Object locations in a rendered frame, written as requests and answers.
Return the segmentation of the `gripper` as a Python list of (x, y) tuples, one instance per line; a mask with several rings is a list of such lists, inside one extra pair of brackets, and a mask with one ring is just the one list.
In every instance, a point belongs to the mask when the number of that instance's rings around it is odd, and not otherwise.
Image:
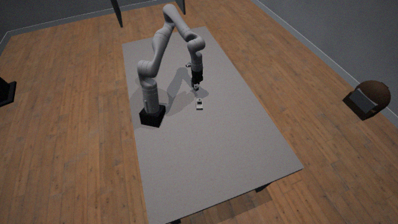
[(200, 84), (201, 81), (203, 81), (203, 63), (200, 65), (193, 65), (191, 61), (187, 62), (185, 64), (186, 67), (191, 67), (192, 70), (192, 87), (194, 88), (194, 84)]

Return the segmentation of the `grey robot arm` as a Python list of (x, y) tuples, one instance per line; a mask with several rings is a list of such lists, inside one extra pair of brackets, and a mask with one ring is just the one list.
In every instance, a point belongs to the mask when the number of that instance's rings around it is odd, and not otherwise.
[(173, 4), (165, 5), (163, 7), (163, 14), (165, 18), (164, 26), (155, 33), (152, 39), (152, 48), (154, 50), (153, 61), (140, 60), (137, 64), (137, 74), (142, 87), (144, 109), (146, 107), (147, 114), (159, 111), (157, 82), (152, 78), (155, 78), (158, 74), (163, 54), (174, 27), (177, 28), (182, 38), (188, 42), (187, 48), (190, 52), (193, 65), (200, 65), (202, 63), (202, 54), (198, 51), (205, 48), (203, 38), (187, 26)]

